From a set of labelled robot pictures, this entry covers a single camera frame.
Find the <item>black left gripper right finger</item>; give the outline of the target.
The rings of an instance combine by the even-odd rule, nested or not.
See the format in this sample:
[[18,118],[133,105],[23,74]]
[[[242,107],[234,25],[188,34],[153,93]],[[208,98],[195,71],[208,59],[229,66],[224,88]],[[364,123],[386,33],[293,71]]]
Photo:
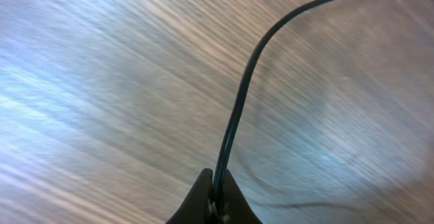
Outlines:
[[262,224],[250,208],[229,170],[222,188],[222,222],[225,224]]

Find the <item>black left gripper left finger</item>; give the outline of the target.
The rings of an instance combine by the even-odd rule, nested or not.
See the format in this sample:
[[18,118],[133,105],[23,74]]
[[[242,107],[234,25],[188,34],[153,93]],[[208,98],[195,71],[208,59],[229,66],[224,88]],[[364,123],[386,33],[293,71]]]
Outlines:
[[213,172],[204,168],[177,211],[167,224],[206,224],[211,223],[209,201],[212,194]]

